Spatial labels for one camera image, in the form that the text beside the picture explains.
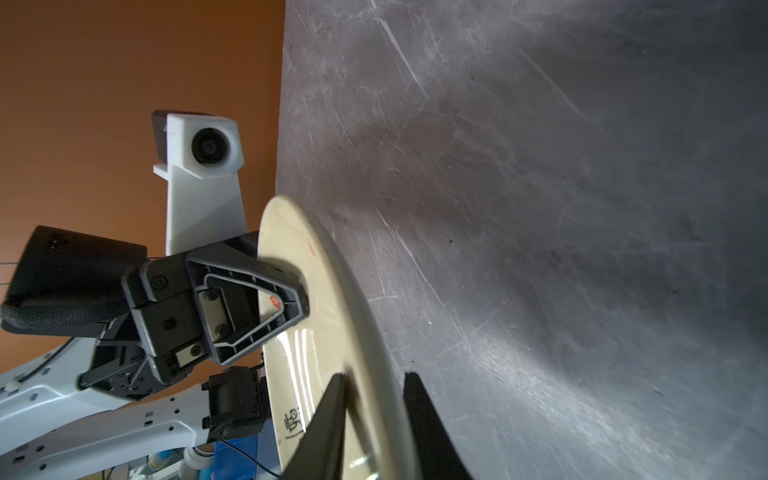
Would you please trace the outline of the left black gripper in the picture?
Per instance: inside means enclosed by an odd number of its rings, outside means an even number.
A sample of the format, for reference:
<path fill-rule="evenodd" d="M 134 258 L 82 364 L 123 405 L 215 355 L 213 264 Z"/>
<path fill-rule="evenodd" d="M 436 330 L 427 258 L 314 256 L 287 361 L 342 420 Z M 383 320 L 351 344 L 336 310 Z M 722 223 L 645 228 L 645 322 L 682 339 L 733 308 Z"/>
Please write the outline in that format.
<path fill-rule="evenodd" d="M 225 242 L 152 259 L 143 245 L 38 226 L 2 302 L 1 325 L 13 334 L 93 339 L 77 388 L 138 401 L 189 376 L 207 346 L 213 361 L 229 366 L 308 314 L 298 280 Z"/>

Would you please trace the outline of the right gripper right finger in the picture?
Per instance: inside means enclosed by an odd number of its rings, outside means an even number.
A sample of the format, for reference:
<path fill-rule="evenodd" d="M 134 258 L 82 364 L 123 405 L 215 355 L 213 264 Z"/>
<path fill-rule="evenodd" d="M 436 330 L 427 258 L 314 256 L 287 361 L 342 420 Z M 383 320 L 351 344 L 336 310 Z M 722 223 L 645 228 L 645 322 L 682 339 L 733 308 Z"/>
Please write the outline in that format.
<path fill-rule="evenodd" d="M 424 479 L 471 480 L 447 430 L 416 372 L 404 378 L 403 400 Z"/>

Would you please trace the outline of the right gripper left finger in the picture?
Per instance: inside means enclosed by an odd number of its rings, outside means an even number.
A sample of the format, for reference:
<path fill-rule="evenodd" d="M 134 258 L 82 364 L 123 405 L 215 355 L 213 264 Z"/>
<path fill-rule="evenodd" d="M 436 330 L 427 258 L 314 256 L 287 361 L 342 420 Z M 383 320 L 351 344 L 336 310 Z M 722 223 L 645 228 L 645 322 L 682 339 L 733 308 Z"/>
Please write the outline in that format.
<path fill-rule="evenodd" d="M 343 472 L 346 377 L 334 374 L 282 480 L 339 480 Z"/>

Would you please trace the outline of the cream yellow plate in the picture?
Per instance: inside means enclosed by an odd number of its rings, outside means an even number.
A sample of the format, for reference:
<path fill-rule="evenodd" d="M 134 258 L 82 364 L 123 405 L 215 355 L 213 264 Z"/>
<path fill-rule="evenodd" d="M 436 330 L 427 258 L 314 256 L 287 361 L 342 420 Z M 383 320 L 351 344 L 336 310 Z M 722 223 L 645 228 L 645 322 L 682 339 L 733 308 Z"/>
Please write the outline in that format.
<path fill-rule="evenodd" d="M 332 377 L 341 374 L 340 478 L 421 478 L 402 388 L 368 300 L 331 236 L 296 201 L 276 196 L 263 212 L 258 257 L 298 280 L 308 299 L 307 316 L 263 348 L 281 467 L 318 477 L 324 462 L 296 455 Z"/>

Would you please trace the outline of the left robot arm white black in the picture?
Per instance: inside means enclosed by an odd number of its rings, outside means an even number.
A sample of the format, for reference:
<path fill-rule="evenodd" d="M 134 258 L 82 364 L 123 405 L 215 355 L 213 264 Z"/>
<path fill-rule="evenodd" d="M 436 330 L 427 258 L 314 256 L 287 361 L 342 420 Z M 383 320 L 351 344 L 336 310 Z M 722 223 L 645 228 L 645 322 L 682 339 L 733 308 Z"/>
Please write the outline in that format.
<path fill-rule="evenodd" d="M 1 377 L 1 473 L 76 478 L 157 451 L 258 434 L 262 366 L 239 360 L 309 312 L 250 233 L 160 259 L 40 226 L 1 305 L 5 331 L 64 344 Z"/>

